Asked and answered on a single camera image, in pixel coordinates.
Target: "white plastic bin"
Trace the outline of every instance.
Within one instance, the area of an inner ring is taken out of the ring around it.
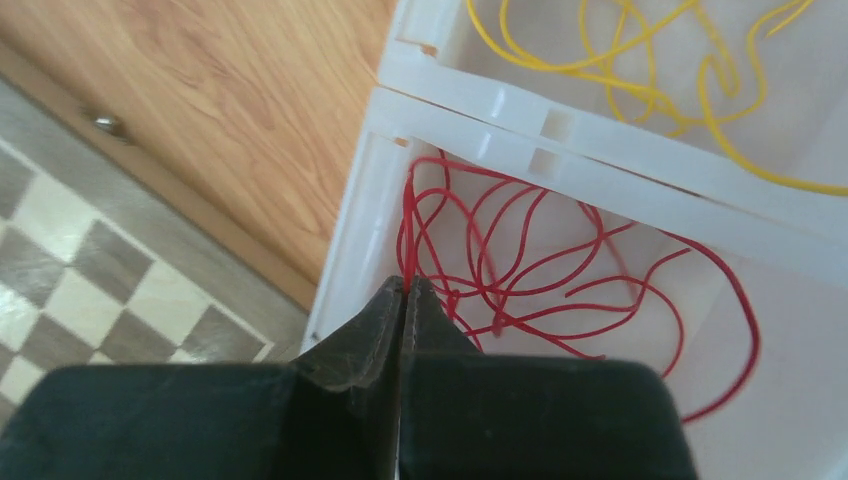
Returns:
[[[410,163],[436,148],[606,210],[610,222],[629,218],[717,248],[748,290],[764,349],[741,394],[686,428],[699,471],[706,480],[846,478],[848,376],[841,367],[848,344],[848,322],[842,318],[848,296],[833,284],[846,284],[848,251],[809,232],[575,155],[556,141],[508,132],[382,88],[373,92],[363,124],[304,350],[357,313],[388,275],[399,273],[395,245],[404,181]],[[416,178],[420,188],[428,179],[437,180],[426,174]],[[454,190],[473,196],[479,188],[460,182]],[[568,215],[564,208],[551,208]],[[555,222],[545,228],[563,235],[585,233],[564,232]],[[431,233],[437,241],[450,241],[456,230],[448,224]],[[619,247],[649,265],[669,245],[664,236],[644,228]],[[784,255],[787,251],[796,255]],[[683,357],[667,382],[679,410],[690,412],[727,388],[750,340],[738,302],[714,267],[684,262],[663,275],[656,281],[683,310],[689,329]],[[661,305],[643,308],[640,316],[659,313],[661,323],[671,321]],[[475,316],[474,311],[463,313]],[[672,339],[655,334],[673,330],[661,323],[649,325],[655,328],[651,335],[631,330],[631,335],[583,346],[661,368]],[[485,342],[489,351],[555,353],[513,333]]]
[[[530,52],[549,61],[585,58],[577,29],[578,3],[514,0],[511,31]],[[681,3],[634,2],[651,22]],[[738,110],[755,97],[744,38],[754,21],[784,3],[701,2],[734,53],[743,82],[734,100],[719,102],[721,97],[713,92],[718,111]],[[477,0],[476,4],[486,27],[500,40],[500,1]],[[589,13],[590,31],[598,34],[596,38],[611,38],[619,14],[616,4],[592,1]],[[848,162],[842,158],[848,151],[848,136],[843,133],[848,123],[848,64],[840,60],[848,41],[846,24],[848,3],[820,1],[788,28],[761,42],[769,78],[766,103],[750,117],[724,126],[737,147],[756,163],[809,180],[848,185]],[[659,85],[685,113],[700,114],[693,85],[711,45],[695,15],[690,11],[676,19],[657,34],[654,45]],[[623,78],[644,78],[645,59],[643,50],[634,48],[617,61],[617,72]],[[465,0],[401,0],[379,81],[528,138],[553,141],[567,152],[848,246],[844,215],[848,199],[766,182],[722,156],[703,127],[671,140],[659,134],[670,130],[667,122],[640,128],[613,120],[601,86],[530,71],[495,55],[471,25]]]

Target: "cabinet door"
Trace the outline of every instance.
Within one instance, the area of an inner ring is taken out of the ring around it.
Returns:
[[[0,37],[311,281],[394,0],[0,2]]]

